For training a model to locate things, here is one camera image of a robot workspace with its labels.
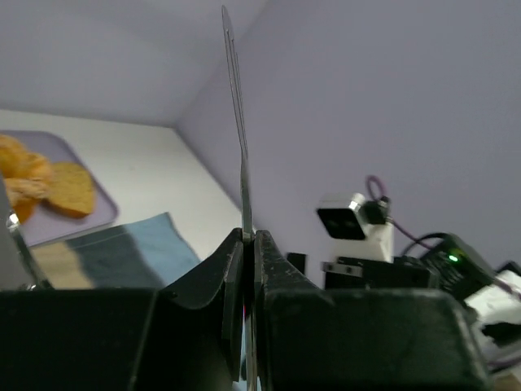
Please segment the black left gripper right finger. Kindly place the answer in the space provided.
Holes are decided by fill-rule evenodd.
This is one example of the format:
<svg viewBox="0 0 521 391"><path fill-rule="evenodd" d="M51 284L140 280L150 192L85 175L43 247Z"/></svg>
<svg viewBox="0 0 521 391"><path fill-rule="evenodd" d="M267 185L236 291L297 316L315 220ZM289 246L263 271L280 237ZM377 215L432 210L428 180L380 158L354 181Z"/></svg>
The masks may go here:
<svg viewBox="0 0 521 391"><path fill-rule="evenodd" d="M322 290L256 233L256 349L264 390L490 390L463 308L422 288Z"/></svg>

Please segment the round orange bundt cake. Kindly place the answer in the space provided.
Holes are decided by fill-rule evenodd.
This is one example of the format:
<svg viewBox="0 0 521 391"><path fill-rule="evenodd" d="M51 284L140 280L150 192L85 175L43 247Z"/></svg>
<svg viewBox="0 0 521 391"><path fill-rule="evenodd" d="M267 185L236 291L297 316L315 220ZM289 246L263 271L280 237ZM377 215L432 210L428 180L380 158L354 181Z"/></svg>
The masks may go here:
<svg viewBox="0 0 521 391"><path fill-rule="evenodd" d="M19 139L1 135L1 174L7 197L20 223L47 197L54 171L50 161Z"/></svg>

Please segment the lavender plastic tray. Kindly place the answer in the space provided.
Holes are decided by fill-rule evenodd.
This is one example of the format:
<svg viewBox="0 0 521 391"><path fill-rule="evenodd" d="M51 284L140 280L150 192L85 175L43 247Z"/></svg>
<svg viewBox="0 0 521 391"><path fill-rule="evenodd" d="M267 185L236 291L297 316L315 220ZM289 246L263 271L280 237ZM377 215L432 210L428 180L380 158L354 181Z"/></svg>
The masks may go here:
<svg viewBox="0 0 521 391"><path fill-rule="evenodd" d="M69 143L49 132L1 132L1 183L30 246L106 226L119 214Z"/></svg>

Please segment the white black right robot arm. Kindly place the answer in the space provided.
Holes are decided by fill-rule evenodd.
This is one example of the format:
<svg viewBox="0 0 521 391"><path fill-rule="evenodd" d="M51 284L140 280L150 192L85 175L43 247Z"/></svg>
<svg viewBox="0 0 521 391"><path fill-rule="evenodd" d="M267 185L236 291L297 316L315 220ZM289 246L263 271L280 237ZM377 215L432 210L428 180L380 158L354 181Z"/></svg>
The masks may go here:
<svg viewBox="0 0 521 391"><path fill-rule="evenodd" d="M448 293L467 311L488 367L520 367L520 266L494 270L455 234L434 232L412 240L394 258L373 253L373 240L340 240L321 264L325 288L430 286Z"/></svg>

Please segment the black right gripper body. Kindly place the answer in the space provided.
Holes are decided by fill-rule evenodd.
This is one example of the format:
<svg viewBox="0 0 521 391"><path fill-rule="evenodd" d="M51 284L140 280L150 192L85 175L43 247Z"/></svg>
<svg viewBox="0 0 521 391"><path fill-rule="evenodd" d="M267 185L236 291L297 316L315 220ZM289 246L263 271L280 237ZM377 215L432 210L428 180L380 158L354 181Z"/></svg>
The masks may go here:
<svg viewBox="0 0 521 391"><path fill-rule="evenodd" d="M438 288L439 275L424 266L404 262L389 263L350 257L321 264L324 288L393 289Z"/></svg>

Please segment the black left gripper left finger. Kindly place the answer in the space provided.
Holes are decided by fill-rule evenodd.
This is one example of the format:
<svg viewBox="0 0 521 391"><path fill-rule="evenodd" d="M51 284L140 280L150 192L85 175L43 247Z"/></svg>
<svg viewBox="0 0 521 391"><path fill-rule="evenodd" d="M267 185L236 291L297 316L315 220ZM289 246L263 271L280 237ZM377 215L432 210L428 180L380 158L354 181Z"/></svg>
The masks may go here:
<svg viewBox="0 0 521 391"><path fill-rule="evenodd" d="M229 390L239 378L243 238L166 288L53 288L22 239L30 286L1 294L4 390Z"/></svg>

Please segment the striped cloth placemat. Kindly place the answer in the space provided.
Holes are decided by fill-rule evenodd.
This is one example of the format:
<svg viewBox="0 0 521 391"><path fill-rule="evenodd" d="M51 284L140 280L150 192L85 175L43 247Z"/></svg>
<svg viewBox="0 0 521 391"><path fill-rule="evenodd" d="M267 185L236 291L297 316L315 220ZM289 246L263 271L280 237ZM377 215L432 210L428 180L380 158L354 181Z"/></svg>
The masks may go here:
<svg viewBox="0 0 521 391"><path fill-rule="evenodd" d="M54 288L164 288L200 263L169 213L37 246Z"/></svg>

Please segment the yellow bread slice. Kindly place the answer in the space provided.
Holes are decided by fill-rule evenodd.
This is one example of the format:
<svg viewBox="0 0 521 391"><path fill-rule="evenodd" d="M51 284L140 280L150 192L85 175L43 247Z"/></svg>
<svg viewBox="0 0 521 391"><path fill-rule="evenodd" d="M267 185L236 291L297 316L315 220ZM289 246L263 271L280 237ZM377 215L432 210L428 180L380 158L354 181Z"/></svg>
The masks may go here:
<svg viewBox="0 0 521 391"><path fill-rule="evenodd" d="M90 172L70 161L51 164L53 177L45 202L57 213L82 219L91 215L96 206L96 190Z"/></svg>

